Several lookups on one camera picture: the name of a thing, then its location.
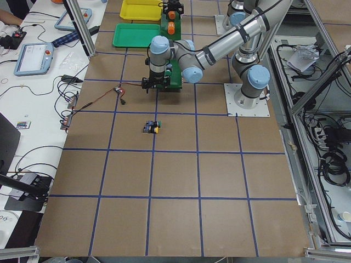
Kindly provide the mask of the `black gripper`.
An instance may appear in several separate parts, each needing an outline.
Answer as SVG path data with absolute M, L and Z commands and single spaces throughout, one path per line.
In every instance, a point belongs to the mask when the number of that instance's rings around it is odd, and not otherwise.
M 180 3 L 179 0 L 168 0 L 163 2 L 163 13 L 168 14 L 169 12 L 174 11 L 178 14 L 184 14 L 184 5 Z
M 141 80 L 141 87 L 145 89 L 147 92 L 149 89 L 160 89 L 160 88 L 167 88 L 171 83 L 170 76 L 163 76 L 163 77 L 155 77 L 150 76 L 149 78 L 143 77 Z

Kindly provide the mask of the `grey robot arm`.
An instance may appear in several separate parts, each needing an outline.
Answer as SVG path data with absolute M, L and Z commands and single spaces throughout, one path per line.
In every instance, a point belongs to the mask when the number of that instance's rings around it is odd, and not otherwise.
M 162 7 L 162 12 L 168 15 L 170 19 L 175 18 L 176 15 L 174 13 L 178 13 L 179 15 L 184 14 L 184 5 L 178 0 L 162 2 L 159 6 Z M 222 19 L 222 28 L 228 30 L 240 23 L 245 17 L 244 1 L 231 0 L 228 4 L 227 14 Z
M 195 50 L 189 40 L 173 41 L 165 36 L 155 36 L 146 60 L 149 77 L 142 79 L 142 88 L 149 90 L 168 86 L 170 77 L 165 72 L 172 59 L 177 60 L 187 82 L 197 83 L 205 69 L 234 52 L 232 65 L 242 80 L 240 90 L 234 95 L 235 103 L 241 108 L 254 108 L 270 80 L 268 69 L 259 63 L 263 53 L 263 48 L 259 47 L 260 37 L 266 32 L 264 41 L 271 41 L 274 28 L 282 22 L 290 5 L 291 1 L 244 1 L 245 18 L 199 50 Z

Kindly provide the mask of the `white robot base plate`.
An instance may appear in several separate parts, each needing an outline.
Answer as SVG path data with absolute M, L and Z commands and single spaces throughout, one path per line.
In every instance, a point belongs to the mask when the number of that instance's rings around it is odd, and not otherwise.
M 227 115 L 229 117 L 270 117 L 264 89 L 258 98 L 248 98 L 241 92 L 240 83 L 224 83 Z

